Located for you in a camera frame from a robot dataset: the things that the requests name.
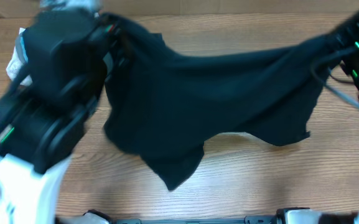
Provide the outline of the black t-shirt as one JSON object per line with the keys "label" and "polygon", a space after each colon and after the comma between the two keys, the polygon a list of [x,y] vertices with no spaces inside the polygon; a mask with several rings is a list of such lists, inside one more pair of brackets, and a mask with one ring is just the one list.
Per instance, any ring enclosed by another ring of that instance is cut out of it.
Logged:
{"label": "black t-shirt", "polygon": [[274,146],[309,137],[306,124],[330,71],[313,77],[309,69],[332,53],[329,36],[193,57],[174,52],[134,21],[117,20],[131,59],[106,79],[112,110],[105,134],[118,149],[138,155],[169,190],[195,172],[205,141],[217,134],[244,132]]}

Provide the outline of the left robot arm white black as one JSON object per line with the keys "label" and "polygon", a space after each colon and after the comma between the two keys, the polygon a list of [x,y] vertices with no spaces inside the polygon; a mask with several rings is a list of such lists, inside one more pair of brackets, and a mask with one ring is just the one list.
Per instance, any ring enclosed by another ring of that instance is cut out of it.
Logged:
{"label": "left robot arm white black", "polygon": [[118,36],[115,20],[84,9],[41,12],[18,36],[24,64],[0,98],[0,223],[55,223]]}

